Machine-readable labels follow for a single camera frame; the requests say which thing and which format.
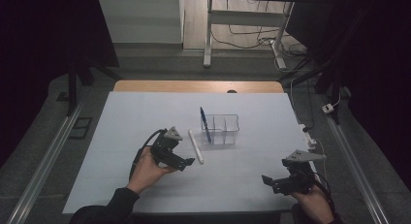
pen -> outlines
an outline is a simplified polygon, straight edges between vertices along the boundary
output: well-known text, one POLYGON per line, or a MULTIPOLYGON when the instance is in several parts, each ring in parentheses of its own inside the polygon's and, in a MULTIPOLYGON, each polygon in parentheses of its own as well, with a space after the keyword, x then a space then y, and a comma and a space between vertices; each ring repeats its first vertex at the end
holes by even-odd
POLYGON ((193 142, 193 146, 196 149, 196 153, 199 157, 200 163, 203 164, 205 160, 203 159, 202 153, 200 152, 199 147, 197 146, 197 142, 196 139, 194 139, 193 132, 191 130, 188 130, 188 135, 190 135, 191 142, 193 142))
POLYGON ((208 139, 208 142, 211 143, 211 136, 209 135, 208 126, 206 124, 206 115, 205 115, 205 112, 203 111, 202 107, 200 107, 200 113, 202 114, 203 124, 205 125, 206 137, 208 139))

gripper camera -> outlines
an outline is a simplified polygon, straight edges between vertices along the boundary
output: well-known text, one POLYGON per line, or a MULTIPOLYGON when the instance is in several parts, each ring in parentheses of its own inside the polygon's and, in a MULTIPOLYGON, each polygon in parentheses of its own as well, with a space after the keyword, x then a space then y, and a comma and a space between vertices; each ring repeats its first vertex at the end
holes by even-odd
POLYGON ((175 127, 170 128, 170 130, 160 129, 154 132, 144 143, 142 148, 140 148, 137 152, 136 158, 134 159, 131 167, 129 179, 131 178, 133 171, 139 162, 142 155, 142 150, 146 146, 151 146, 150 151, 157 165, 159 163, 163 163, 180 171, 183 171, 186 166, 191 166, 195 160, 194 158, 183 159, 173 153, 173 149, 179 144, 179 141, 182 141, 182 138, 175 130, 175 127), (158 136, 153 145, 147 145, 156 135, 158 136))
POLYGON ((282 164, 288 169, 290 176, 280 179, 262 176, 263 183, 271 186, 275 194, 282 193, 284 196, 290 195, 293 192, 306 194, 314 184, 317 184, 309 162, 324 160, 325 158, 325 155, 296 150, 290 156, 282 159, 282 164))

metal frame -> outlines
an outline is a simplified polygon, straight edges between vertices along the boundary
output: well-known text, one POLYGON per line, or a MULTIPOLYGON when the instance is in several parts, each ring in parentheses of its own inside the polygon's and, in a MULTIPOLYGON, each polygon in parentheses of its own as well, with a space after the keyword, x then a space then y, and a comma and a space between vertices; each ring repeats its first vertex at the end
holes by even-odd
POLYGON ((258 13, 258 12, 238 12, 238 11, 214 11, 212 9, 212 0, 207 0, 207 23, 205 37, 205 56, 203 66, 211 66, 211 25, 243 25, 243 26, 266 26, 279 27, 275 41, 271 43, 271 48, 275 55, 275 61, 280 70, 285 70, 286 65, 281 56, 279 46, 281 38, 287 26, 290 12, 294 3, 286 3, 284 14, 258 13))
POLYGON ((351 171, 351 175, 353 175, 353 178, 356 181, 360 192, 364 196, 365 203, 368 206, 369 213, 374 219, 374 222, 378 224, 389 224, 390 222, 387 218, 387 215, 385 214, 385 211, 383 210, 381 203, 379 202, 378 197, 374 192, 374 189, 366 179, 363 168, 361 167, 354 151, 348 143, 341 126, 335 124, 330 115, 327 115, 327 121, 339 145, 339 148, 341 149, 342 156, 347 162, 348 168, 351 171))
POLYGON ((31 177, 23 194, 18 200, 15 209, 13 210, 11 216, 9 217, 9 220, 7 221, 8 224, 17 224, 25 222, 28 214, 30 213, 31 208, 33 207, 37 197, 40 194, 40 191, 43 188, 43 185, 47 180, 47 177, 52 167, 54 166, 54 163, 58 155, 60 154, 61 148, 66 142, 69 133, 73 125, 75 124, 76 119, 82 110, 82 107, 84 106, 85 100, 90 90, 90 87, 84 87, 83 90, 80 92, 79 104, 74 109, 73 114, 71 116, 66 116, 63 123, 61 124, 57 134, 54 136, 54 139, 49 145, 45 156, 39 164, 39 167, 37 168, 34 175, 31 177))

white table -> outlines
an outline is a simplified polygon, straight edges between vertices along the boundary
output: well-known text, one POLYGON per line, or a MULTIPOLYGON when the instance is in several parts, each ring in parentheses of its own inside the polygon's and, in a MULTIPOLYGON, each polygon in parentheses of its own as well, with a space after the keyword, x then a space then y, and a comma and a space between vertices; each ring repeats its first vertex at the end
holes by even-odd
POLYGON ((126 185, 137 150, 158 129, 175 126, 183 141, 174 153, 197 158, 187 131, 192 129, 200 142, 200 107, 209 114, 238 114, 236 144, 200 145, 205 163, 196 160, 183 172, 163 177, 142 193, 134 212, 289 209, 296 201, 274 195, 261 179, 288 176, 281 159, 306 150, 287 94, 112 92, 63 213, 106 205, 114 190, 126 185))

table surface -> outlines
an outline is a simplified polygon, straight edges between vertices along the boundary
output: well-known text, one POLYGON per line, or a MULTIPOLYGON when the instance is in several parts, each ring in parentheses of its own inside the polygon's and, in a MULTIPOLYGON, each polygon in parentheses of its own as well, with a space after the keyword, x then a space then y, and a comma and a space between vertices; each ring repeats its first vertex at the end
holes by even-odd
POLYGON ((283 93, 277 81, 120 80, 113 91, 283 93))
POLYGON ((261 175, 287 177, 281 159, 294 150, 306 150, 302 133, 285 93, 259 93, 252 84, 267 87, 276 82, 212 81, 206 93, 203 81, 122 81, 109 95, 102 116, 79 171, 64 213, 90 205, 106 205, 115 188, 128 180, 131 162, 146 138, 158 129, 175 126, 183 141, 174 153, 196 161, 183 172, 163 177, 143 192, 138 213, 249 212, 287 210, 295 203, 289 196, 274 195, 261 175), (128 83, 127 92, 120 91, 128 83), (144 92, 130 92, 131 87, 144 92), (169 92, 158 92, 159 83, 169 92), (227 88, 256 93, 225 94, 227 88), (170 92, 174 87, 179 91, 170 92), (235 144, 201 144, 199 107, 206 113, 235 113, 239 132, 235 144), (205 163, 198 162, 188 136, 192 129, 205 163))

